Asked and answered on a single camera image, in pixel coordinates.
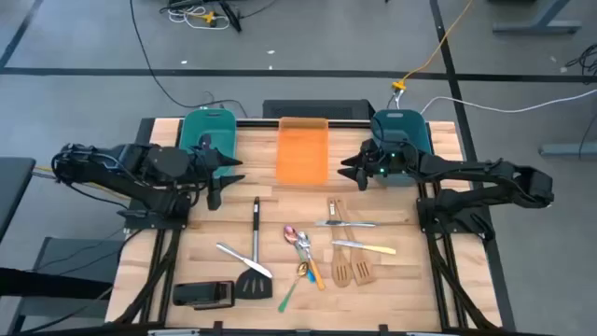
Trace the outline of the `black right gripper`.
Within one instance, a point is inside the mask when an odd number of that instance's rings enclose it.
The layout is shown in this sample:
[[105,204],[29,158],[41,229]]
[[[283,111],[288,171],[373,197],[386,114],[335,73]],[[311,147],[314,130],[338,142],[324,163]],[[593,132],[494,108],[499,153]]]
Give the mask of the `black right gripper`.
[[353,166],[338,170],[340,175],[356,180],[360,190],[368,187],[368,179],[374,178],[385,187],[406,187],[413,185],[413,178],[406,173],[404,150],[406,142],[380,142],[368,139],[361,144],[358,155],[341,162]]

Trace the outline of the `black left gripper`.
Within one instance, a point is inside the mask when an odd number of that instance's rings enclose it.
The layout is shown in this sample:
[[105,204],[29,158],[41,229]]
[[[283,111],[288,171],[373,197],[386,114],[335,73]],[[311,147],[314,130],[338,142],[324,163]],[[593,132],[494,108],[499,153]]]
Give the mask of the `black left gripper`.
[[209,210],[217,210],[221,205],[220,189],[238,182],[245,175],[223,175],[219,179],[214,177],[215,171],[221,167],[242,165],[242,161],[220,156],[216,149],[209,147],[191,146],[191,162],[195,174],[198,190],[207,190],[206,202]]

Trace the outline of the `all-steel table knife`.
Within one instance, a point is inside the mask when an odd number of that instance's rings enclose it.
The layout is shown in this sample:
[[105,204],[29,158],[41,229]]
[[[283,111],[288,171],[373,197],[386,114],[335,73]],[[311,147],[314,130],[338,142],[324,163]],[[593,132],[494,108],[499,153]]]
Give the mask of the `all-steel table knife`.
[[223,251],[231,256],[233,256],[234,258],[242,261],[244,264],[246,264],[249,268],[257,271],[258,273],[261,273],[262,275],[265,275],[266,277],[272,279],[272,273],[266,269],[264,266],[262,266],[260,263],[253,261],[247,257],[245,257],[244,255],[238,253],[236,250],[234,250],[232,247],[224,244],[224,243],[217,243],[216,248],[219,249],[220,251]]
[[317,227],[362,227],[362,228],[375,228],[381,225],[377,222],[364,222],[364,221],[343,221],[337,219],[318,220],[314,222]]

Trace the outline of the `blue-handled tool with brass tip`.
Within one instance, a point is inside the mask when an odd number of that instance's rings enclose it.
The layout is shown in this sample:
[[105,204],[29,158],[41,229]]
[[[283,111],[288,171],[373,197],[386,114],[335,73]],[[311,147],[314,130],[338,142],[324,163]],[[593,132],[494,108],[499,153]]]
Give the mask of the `blue-handled tool with brass tip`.
[[[295,247],[295,249],[298,253],[298,257],[300,258],[300,261],[308,263],[307,258],[304,254],[304,251],[302,250],[302,248],[299,244],[298,235],[297,235],[296,230],[291,226],[285,226],[284,227],[284,237],[288,243],[290,243],[292,246]],[[315,277],[310,268],[307,269],[307,278],[309,279],[309,281],[311,283],[315,283]]]

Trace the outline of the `knife with yellow handle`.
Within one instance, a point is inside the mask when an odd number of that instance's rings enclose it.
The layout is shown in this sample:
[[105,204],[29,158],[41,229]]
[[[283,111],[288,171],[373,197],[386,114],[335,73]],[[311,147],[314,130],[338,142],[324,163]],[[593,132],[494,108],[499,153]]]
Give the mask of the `knife with yellow handle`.
[[366,245],[356,241],[348,241],[348,240],[332,240],[331,244],[345,246],[350,248],[359,248],[364,249],[372,252],[382,253],[386,255],[396,255],[396,250],[391,247],[386,246],[378,246],[378,245]]

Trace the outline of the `gold spoon green handle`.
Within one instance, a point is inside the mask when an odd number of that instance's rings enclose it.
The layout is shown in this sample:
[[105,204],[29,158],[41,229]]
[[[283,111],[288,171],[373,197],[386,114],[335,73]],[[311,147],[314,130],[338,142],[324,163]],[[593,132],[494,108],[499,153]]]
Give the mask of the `gold spoon green handle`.
[[288,289],[287,293],[285,294],[283,300],[280,302],[279,306],[278,306],[278,312],[279,313],[283,313],[291,299],[291,296],[293,294],[293,292],[295,291],[295,288],[299,282],[299,280],[304,277],[309,271],[309,265],[306,261],[302,261],[296,270],[296,276],[295,279],[290,287],[290,289]]

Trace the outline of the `silver spoon orange handle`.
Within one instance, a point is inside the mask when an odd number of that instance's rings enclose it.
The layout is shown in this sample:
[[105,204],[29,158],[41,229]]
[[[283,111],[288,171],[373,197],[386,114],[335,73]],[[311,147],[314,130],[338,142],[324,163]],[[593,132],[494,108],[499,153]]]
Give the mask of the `silver spoon orange handle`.
[[310,242],[307,234],[304,231],[298,232],[298,243],[300,244],[300,246],[302,247],[302,249],[305,251],[305,253],[307,255],[307,259],[310,263],[311,270],[312,270],[313,276],[315,278],[315,283],[316,283],[318,289],[320,291],[325,290],[326,285],[325,285],[323,278],[319,272],[317,264],[316,264],[314,258],[312,257],[311,242]]

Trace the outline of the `black slotted spatula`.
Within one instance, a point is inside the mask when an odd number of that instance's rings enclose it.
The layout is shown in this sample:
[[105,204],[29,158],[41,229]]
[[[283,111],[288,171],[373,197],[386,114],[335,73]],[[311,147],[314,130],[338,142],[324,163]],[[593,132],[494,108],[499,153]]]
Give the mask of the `black slotted spatula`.
[[[252,261],[259,257],[260,199],[256,197],[253,205],[253,251]],[[235,295],[238,300],[264,300],[272,298],[272,279],[249,268],[237,279]]]

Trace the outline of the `green plastic bin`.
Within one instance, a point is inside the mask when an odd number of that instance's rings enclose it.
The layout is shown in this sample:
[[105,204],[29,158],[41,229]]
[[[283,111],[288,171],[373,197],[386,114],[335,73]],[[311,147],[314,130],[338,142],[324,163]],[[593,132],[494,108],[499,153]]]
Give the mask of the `green plastic bin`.
[[206,134],[210,136],[210,148],[236,158],[236,118],[232,112],[224,108],[208,108],[189,113],[183,120],[178,146],[192,154],[191,147],[199,146],[200,138]]

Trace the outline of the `orange plastic tray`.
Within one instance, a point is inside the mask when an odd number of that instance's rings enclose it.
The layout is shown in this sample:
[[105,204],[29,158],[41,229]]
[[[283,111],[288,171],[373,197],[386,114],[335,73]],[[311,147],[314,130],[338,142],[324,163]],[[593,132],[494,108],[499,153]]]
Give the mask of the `orange plastic tray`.
[[324,185],[328,175],[328,120],[279,120],[276,180],[289,185]]

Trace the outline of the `blue-grey plastic bin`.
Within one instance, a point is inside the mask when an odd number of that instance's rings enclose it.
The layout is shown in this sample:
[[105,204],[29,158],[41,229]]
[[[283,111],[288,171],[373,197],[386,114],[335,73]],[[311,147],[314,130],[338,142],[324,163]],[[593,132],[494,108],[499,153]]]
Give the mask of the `blue-grey plastic bin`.
[[406,139],[421,151],[431,153],[432,144],[423,116],[410,109],[385,109],[377,111],[370,125],[375,143]]

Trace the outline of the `black box device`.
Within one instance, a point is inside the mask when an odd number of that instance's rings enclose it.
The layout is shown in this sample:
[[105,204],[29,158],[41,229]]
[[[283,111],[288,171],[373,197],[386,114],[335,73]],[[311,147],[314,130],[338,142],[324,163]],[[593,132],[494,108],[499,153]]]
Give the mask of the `black box device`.
[[174,306],[188,306],[195,311],[231,308],[235,305],[234,282],[213,281],[177,284]]

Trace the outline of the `black floor bar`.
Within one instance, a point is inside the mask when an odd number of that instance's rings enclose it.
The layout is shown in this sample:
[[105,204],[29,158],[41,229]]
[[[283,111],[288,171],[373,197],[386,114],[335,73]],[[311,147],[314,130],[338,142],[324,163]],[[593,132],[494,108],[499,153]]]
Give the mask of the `black floor bar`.
[[227,19],[229,20],[230,25],[233,27],[233,29],[237,33],[240,33],[242,31],[242,26],[240,24],[239,16],[234,13],[231,6],[225,0],[218,0],[218,4],[224,11],[224,13],[225,13]]

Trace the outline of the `grey cart base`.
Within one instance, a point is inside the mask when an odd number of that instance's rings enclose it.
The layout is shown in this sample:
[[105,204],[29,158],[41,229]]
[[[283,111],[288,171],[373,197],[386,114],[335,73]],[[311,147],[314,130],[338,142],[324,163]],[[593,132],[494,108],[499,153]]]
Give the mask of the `grey cart base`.
[[[118,250],[122,245],[116,240],[62,239],[46,237],[34,264],[40,273],[59,274],[112,284],[118,268]],[[16,313],[8,326],[8,332],[31,329],[32,318],[42,323],[91,304],[90,299],[25,297],[21,299]]]

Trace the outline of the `grey desk foot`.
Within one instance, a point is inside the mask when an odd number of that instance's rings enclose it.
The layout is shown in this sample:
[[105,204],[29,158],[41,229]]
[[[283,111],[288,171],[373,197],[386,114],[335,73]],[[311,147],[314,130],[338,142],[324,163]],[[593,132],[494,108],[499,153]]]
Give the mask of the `grey desk foot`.
[[549,0],[548,4],[528,22],[495,23],[494,34],[502,35],[573,35],[582,28],[581,21],[559,21],[557,15],[570,0]]
[[597,141],[584,143],[554,143],[539,147],[542,156],[583,156],[597,155]]

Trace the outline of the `black side table top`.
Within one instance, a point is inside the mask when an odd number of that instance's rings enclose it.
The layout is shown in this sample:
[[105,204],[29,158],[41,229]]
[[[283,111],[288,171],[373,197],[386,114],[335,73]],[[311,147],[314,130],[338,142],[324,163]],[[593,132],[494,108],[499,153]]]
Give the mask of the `black side table top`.
[[35,160],[21,157],[0,157],[0,242],[32,178]]

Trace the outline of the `black table frame struts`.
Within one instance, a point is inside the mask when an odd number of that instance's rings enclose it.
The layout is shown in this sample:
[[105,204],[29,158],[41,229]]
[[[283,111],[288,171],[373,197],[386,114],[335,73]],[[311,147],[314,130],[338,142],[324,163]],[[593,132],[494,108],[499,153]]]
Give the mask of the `black table frame struts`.
[[119,325],[131,324],[138,315],[141,315],[142,323],[147,323],[148,318],[144,315],[144,312],[150,310],[151,305],[153,304],[154,294],[157,291],[156,285],[161,278],[164,278],[164,283],[160,292],[158,321],[160,323],[166,321],[169,310],[169,301],[173,291],[174,270],[180,238],[181,231],[173,231],[166,252],[164,254],[161,254],[161,251],[153,253],[153,256],[157,255],[159,257],[158,262],[155,264],[155,267],[149,271],[146,282],[140,287],[132,302],[124,309],[121,315],[113,320],[113,323]]
[[504,329],[499,272],[491,245],[475,234],[426,233],[423,236],[432,277],[439,329]]

